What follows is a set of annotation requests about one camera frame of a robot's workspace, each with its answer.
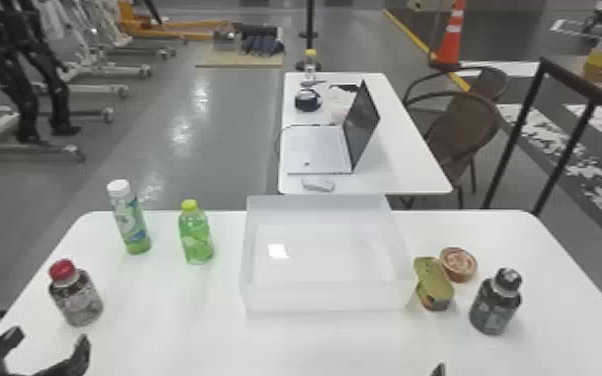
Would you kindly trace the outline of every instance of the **white mouse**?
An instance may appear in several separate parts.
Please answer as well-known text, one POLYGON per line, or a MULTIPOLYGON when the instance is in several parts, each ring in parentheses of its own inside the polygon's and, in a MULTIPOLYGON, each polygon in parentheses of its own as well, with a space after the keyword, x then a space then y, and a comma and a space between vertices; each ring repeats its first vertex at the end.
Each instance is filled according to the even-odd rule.
POLYGON ((336 187, 333 181, 315 176, 304 177, 301 184, 307 190, 316 192, 332 192, 336 187))

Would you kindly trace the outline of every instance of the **orange traffic cone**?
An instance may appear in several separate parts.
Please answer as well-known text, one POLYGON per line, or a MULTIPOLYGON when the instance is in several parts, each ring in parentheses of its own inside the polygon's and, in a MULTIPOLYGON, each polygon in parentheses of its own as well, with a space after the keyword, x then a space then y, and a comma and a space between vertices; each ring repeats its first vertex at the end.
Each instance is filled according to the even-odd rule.
POLYGON ((432 68, 452 71, 460 68, 460 39, 462 35, 462 19, 464 18, 465 0, 455 0, 450 14, 446 34, 441 46, 436 51, 436 57, 429 62, 432 68))

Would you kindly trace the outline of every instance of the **can lid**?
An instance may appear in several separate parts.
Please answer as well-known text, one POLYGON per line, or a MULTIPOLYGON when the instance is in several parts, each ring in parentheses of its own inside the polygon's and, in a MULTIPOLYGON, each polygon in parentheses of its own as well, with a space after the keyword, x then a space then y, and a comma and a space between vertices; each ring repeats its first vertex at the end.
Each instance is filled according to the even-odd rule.
POLYGON ((495 275, 495 283, 505 290, 518 291, 523 277, 514 269, 500 268, 495 275))
POLYGON ((107 184, 107 192, 112 197, 124 197, 131 193, 131 185, 125 179, 112 180, 107 184))
POLYGON ((467 282, 476 274, 476 269, 478 269, 476 258, 462 248, 444 248, 439 258, 444 269, 446 269, 446 273, 448 273, 448 277, 453 282, 467 282))
POLYGON ((63 281, 69 279, 75 274, 75 265, 68 259, 56 261, 49 268, 49 275, 54 281, 63 281))

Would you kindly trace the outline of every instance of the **laptop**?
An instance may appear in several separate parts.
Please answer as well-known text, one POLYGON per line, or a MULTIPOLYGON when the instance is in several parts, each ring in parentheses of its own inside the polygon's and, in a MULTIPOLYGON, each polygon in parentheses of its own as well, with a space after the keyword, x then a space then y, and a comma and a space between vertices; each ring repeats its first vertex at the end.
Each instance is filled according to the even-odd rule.
POLYGON ((293 125, 284 131, 285 170, 288 174, 351 174, 379 121, 362 81, 342 125, 293 125))

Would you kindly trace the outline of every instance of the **yellow floor line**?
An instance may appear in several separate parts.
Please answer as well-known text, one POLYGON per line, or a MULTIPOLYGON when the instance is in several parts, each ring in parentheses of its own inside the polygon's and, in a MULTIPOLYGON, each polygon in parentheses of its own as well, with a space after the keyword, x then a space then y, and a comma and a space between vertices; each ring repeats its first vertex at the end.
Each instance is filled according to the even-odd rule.
MULTIPOLYGON (((406 34, 406 36, 408 36, 413 41, 413 43, 415 43, 415 45, 418 46, 424 53, 426 53, 426 54, 429 53, 429 47, 425 44, 425 42, 420 40, 420 38, 418 38, 417 35, 413 34, 410 30, 408 30, 406 25, 401 23, 401 21, 399 21, 397 19, 397 17, 395 17, 387 9, 383 9, 383 13, 385 13, 387 18, 389 18, 392 21, 392 23, 397 25, 397 27, 399 29, 401 29, 401 31, 403 31, 404 34, 406 34)), ((432 52, 431 56, 432 56, 432 58, 435 58, 436 54, 434 54, 434 52, 432 52)), ((455 83, 455 85, 457 85, 457 87, 459 87, 460 89, 462 89, 464 91, 469 90, 470 85, 467 83, 467 81, 465 81, 464 79, 462 79, 462 77, 456 75, 455 73, 448 73, 448 78, 450 78, 455 83)))

